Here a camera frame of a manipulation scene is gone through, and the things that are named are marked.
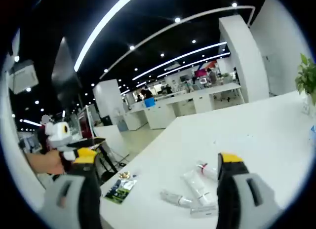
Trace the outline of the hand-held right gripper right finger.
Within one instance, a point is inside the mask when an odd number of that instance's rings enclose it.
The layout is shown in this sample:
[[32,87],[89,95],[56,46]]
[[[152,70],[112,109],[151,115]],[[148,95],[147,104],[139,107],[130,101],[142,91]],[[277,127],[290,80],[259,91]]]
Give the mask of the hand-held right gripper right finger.
[[274,190],[243,160],[218,154],[218,229],[268,229],[282,214]]

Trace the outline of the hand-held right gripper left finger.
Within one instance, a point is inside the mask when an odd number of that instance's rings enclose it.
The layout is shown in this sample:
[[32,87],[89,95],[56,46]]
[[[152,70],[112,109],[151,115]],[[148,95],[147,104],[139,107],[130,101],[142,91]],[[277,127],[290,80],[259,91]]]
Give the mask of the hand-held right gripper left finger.
[[101,229],[101,191],[90,148],[74,151],[67,174],[46,189],[40,217],[50,229]]

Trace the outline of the person's left hand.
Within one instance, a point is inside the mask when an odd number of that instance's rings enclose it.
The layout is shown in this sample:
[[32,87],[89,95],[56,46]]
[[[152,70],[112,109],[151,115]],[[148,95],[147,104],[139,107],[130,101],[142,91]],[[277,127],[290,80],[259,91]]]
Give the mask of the person's left hand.
[[62,164],[60,152],[51,150],[46,154],[40,155],[40,173],[64,174],[65,169]]

